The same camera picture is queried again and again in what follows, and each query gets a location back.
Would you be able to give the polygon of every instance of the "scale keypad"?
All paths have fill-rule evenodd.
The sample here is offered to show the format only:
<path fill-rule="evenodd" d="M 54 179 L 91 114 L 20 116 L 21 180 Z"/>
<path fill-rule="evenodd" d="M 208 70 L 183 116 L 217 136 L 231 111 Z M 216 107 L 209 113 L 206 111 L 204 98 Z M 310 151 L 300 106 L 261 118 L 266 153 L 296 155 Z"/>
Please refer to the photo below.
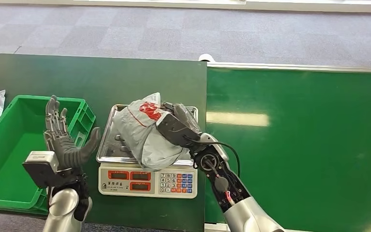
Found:
<path fill-rule="evenodd" d="M 193 193 L 193 174 L 160 173 L 160 192 Z"/>

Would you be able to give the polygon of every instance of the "red logo on bag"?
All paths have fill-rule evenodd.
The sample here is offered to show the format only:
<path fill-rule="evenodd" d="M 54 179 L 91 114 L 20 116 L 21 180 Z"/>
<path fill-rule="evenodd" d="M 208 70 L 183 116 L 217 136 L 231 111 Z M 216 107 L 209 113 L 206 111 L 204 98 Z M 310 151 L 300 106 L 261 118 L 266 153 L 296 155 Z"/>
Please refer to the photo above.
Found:
<path fill-rule="evenodd" d="M 161 117 L 161 113 L 157 110 L 158 107 L 154 103 L 145 102 L 140 106 L 139 110 L 145 113 L 150 119 L 157 121 Z"/>

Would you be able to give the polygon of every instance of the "digital scale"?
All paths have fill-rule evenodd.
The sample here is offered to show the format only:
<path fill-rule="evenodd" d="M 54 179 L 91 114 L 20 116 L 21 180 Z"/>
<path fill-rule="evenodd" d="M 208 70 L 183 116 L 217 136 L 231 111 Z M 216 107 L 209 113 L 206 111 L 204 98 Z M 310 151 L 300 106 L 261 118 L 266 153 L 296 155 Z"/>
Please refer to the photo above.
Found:
<path fill-rule="evenodd" d="M 115 105 L 110 111 L 106 129 L 100 142 L 96 160 L 99 167 L 99 192 L 103 195 L 195 198 L 197 195 L 197 170 L 193 160 L 180 157 L 170 167 L 145 172 L 133 157 L 117 130 L 112 130 L 113 117 L 126 105 Z M 187 107 L 198 120 L 198 110 Z"/>

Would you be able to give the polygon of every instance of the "gray plastic bag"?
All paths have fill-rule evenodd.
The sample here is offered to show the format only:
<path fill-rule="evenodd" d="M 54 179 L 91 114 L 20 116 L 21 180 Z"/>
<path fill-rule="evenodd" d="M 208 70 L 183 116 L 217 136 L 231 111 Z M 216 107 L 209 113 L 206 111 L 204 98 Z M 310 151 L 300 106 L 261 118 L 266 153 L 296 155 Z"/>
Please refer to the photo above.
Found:
<path fill-rule="evenodd" d="M 113 117 L 113 127 L 145 171 L 164 169 L 180 156 L 189 156 L 188 149 L 171 144 L 157 131 L 156 122 L 170 114 L 160 107 L 160 93 L 154 93 L 132 102 Z"/>

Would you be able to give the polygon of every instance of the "red digital display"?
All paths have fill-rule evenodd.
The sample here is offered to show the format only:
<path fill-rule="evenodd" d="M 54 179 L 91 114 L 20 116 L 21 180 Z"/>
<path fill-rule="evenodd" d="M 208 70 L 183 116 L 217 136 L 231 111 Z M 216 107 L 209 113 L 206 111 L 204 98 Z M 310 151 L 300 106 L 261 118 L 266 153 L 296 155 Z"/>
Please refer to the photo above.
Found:
<path fill-rule="evenodd" d="M 130 180 L 150 180 L 151 173 L 148 172 L 131 172 Z"/>
<path fill-rule="evenodd" d="M 109 170 L 109 179 L 128 180 L 128 172 Z"/>
<path fill-rule="evenodd" d="M 130 182 L 130 190 L 150 191 L 149 182 Z"/>

